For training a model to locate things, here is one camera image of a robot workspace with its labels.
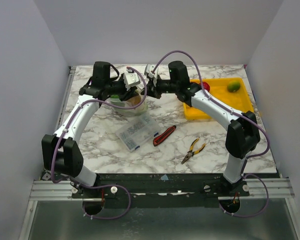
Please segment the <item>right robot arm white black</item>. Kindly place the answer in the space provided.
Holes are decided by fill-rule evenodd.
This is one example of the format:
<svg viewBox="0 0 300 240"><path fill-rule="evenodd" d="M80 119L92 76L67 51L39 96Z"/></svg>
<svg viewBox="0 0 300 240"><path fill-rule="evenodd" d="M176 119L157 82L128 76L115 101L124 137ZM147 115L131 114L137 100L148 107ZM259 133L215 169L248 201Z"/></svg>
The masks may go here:
<svg viewBox="0 0 300 240"><path fill-rule="evenodd" d="M227 165L220 183L220 191L231 196L238 190L248 155L260 142L260 133L253 112L240 112L214 98L200 84L190 81L187 67L182 61L168 64L168 80L161 79L154 65L148 64L144 74L148 84L143 94L160 99L162 94L175 94L189 107L201 110L216 120L226 131L225 147L229 153Z"/></svg>

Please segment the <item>orange round fruit toy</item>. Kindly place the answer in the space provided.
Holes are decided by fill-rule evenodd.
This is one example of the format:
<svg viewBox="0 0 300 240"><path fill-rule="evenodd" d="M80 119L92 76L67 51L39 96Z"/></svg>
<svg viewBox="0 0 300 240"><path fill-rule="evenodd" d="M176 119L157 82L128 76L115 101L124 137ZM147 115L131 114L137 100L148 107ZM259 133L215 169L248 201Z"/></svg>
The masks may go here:
<svg viewBox="0 0 300 240"><path fill-rule="evenodd" d="M136 106L142 101L142 98L137 95L127 100L131 106Z"/></svg>

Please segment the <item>clear zip top bag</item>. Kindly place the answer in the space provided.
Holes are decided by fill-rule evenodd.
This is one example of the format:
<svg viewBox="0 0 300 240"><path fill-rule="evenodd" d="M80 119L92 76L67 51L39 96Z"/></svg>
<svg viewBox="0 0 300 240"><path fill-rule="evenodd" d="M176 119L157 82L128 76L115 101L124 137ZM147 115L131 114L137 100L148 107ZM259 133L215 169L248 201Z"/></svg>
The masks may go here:
<svg viewBox="0 0 300 240"><path fill-rule="evenodd" d="M136 91L138 92L138 96L140 96L141 99L142 99L143 98L143 96L141 95L142 89L138 86ZM127 101L120 101L120 100L115 100L115 99L110 99L110 98L107 101L109 103L111 103L112 105L119 106L119 107L124 107L124 109L117 108L117 107L113 107L113 109L116 113L118 113L120 115L123 115L123 116L126 116L126 117L133 117L133 116L142 115L143 113L148 111L148 104L146 103L146 101L144 101L137 108L133 108L133 109L126 109L128 107L133 107Z"/></svg>

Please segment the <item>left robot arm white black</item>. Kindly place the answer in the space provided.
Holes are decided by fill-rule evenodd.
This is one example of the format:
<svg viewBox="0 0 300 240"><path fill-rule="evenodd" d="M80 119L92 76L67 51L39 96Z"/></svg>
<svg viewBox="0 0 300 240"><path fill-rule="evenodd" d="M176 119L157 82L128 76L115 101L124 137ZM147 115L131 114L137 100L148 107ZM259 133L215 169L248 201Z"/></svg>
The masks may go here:
<svg viewBox="0 0 300 240"><path fill-rule="evenodd" d="M82 133L100 106L107 104L108 98L117 95L121 100L129 100L136 95L137 85L144 80L132 67L112 77L111 70L114 69L109 62L95 62L92 76L80 88L67 119L52 135L46 134L41 140L44 168L50 171L52 182L62 181L55 174L71 177L84 185L83 191L91 198L100 194L101 185L96 182L97 174L84 165L79 148Z"/></svg>

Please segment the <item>green bell pepper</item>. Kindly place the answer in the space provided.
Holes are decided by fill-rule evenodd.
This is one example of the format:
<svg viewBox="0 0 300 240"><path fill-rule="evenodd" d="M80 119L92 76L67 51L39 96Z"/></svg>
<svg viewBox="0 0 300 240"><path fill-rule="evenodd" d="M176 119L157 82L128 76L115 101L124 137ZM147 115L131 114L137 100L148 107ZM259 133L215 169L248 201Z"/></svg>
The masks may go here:
<svg viewBox="0 0 300 240"><path fill-rule="evenodd" d="M111 100L117 100L117 101L120 100L120 98L119 98L118 95L112 95L112 96L110 97L110 99L111 99Z"/></svg>

